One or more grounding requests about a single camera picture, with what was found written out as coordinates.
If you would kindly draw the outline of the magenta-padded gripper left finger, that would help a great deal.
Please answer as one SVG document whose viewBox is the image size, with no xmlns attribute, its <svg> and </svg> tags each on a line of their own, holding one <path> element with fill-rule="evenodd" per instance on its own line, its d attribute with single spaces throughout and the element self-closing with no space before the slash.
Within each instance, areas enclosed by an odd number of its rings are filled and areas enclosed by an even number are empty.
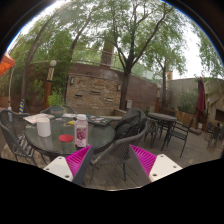
<svg viewBox="0 0 224 224">
<path fill-rule="evenodd" d="M 67 157 L 58 156 L 44 170 L 81 186 L 93 156 L 92 146 L 86 146 Z"/>
</svg>

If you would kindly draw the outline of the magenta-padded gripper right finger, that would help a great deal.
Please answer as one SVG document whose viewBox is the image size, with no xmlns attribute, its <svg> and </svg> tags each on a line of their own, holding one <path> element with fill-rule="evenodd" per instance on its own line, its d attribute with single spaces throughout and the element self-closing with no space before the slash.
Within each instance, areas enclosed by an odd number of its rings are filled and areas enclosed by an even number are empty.
<svg viewBox="0 0 224 224">
<path fill-rule="evenodd" d="M 182 169 L 165 154 L 154 155 L 134 145 L 129 146 L 129 155 L 140 178 L 141 186 L 148 185 Z"/>
</svg>

